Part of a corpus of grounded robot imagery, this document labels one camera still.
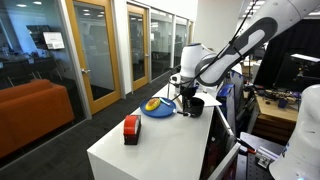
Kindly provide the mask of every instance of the orange sofa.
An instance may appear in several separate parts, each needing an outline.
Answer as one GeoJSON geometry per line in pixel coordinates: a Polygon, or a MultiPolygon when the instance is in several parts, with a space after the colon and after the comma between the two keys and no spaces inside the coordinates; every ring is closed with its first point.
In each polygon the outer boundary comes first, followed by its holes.
{"type": "Polygon", "coordinates": [[[64,86],[36,80],[0,90],[0,158],[73,119],[64,86]]]}

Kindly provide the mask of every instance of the glass door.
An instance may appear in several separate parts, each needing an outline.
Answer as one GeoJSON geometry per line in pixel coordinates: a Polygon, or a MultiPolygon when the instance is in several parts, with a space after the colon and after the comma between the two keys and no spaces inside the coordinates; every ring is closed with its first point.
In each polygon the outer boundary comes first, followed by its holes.
{"type": "Polygon", "coordinates": [[[133,90],[148,83],[147,9],[128,4],[133,90]]]}
{"type": "Polygon", "coordinates": [[[110,0],[67,0],[91,113],[120,99],[110,0]]]}

